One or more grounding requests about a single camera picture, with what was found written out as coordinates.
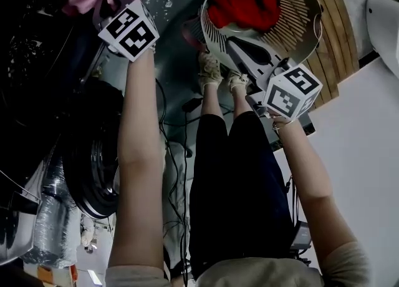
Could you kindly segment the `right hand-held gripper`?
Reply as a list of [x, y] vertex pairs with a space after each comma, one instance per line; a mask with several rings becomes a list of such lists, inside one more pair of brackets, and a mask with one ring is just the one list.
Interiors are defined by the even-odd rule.
[[230, 37], [226, 52], [250, 78], [246, 99], [260, 117], [275, 112], [295, 120], [311, 108], [323, 88], [305, 65], [283, 58], [267, 44]]

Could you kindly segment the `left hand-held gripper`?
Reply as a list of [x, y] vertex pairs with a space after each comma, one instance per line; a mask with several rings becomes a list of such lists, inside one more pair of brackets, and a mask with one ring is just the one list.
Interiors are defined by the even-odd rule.
[[103, 17], [101, 10], [108, 5], [107, 0], [97, 1], [93, 11], [93, 25], [99, 32], [99, 38], [112, 53], [133, 62], [146, 50], [155, 47], [160, 35], [141, 0], [114, 2], [117, 3], [117, 10], [108, 10], [108, 16]]

